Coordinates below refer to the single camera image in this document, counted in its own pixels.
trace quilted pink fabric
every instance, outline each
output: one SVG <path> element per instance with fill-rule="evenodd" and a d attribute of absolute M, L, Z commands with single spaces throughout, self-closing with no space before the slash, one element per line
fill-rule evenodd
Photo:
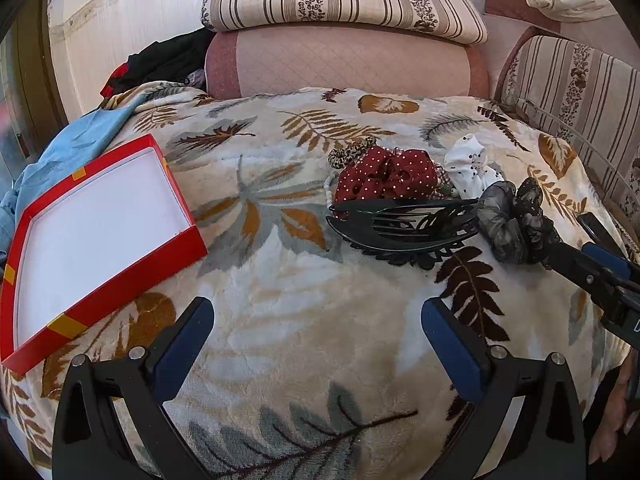
<path fill-rule="evenodd" d="M 300 23 L 219 32 L 207 52 L 206 72 L 207 91 L 220 99 L 304 87 L 488 97 L 476 47 L 372 25 Z"/>

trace leaf-patterned blanket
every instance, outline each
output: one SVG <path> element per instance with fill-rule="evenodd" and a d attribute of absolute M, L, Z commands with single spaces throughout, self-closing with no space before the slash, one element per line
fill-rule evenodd
<path fill-rule="evenodd" d="M 354 89 L 217 102 L 173 88 L 138 107 L 112 147 L 147 132 L 163 148 L 209 254 L 27 376 L 2 371 L 5 405 L 45 452 L 73 355 L 104 360 L 147 345 L 197 295 L 212 300 L 216 324 L 165 407 L 217 479 L 390 480 L 425 472 L 468 412 L 420 328 L 431 296 L 514 355 L 562 352 L 585 410 L 601 377 L 626 355 L 575 285 L 542 266 L 499 264 L 479 236 L 425 273 L 364 256 L 328 229 L 329 150 L 373 135 L 382 146 L 428 150 L 442 163 L 471 132 L 506 179 L 538 181 L 545 214 L 565 241 L 587 239 L 575 221 L 583 211 L 620 240 L 575 152 L 491 102 Z M 118 410 L 134 452 L 152 470 L 122 402 Z M 510 417 L 488 466 L 513 424 Z"/>

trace light blue cloth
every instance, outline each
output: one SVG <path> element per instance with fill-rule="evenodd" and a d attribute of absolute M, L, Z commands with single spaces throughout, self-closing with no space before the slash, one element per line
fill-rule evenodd
<path fill-rule="evenodd" d="M 15 226 L 24 209 L 75 170 L 99 156 L 133 110 L 148 95 L 136 96 L 117 110 L 98 108 L 73 121 L 50 142 L 37 162 L 29 164 L 0 201 L 0 265 L 4 265 Z"/>

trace scrunchie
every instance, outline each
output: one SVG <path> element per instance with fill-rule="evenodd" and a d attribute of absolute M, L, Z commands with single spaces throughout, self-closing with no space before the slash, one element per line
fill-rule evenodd
<path fill-rule="evenodd" d="M 335 201 L 369 198 L 423 200 L 438 187 L 436 164 L 423 150 L 369 148 L 357 164 L 348 165 L 338 177 Z"/>

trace metal screw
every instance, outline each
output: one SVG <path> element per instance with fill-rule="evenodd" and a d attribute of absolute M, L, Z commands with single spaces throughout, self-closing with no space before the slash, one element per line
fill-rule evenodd
<path fill-rule="evenodd" d="M 491 355 L 496 359 L 504 359 L 507 357 L 507 349 L 504 346 L 494 345 L 491 347 Z"/>
<path fill-rule="evenodd" d="M 555 362 L 557 365 L 563 365 L 566 362 L 566 359 L 561 353 L 553 352 L 551 354 L 551 360 Z"/>
<path fill-rule="evenodd" d="M 78 354 L 73 359 L 71 359 L 71 365 L 80 366 L 80 365 L 83 365 L 85 361 L 86 361 L 86 355 Z"/>
<path fill-rule="evenodd" d="M 143 346 L 134 346 L 129 350 L 130 359 L 140 359 L 145 355 L 145 348 Z"/>

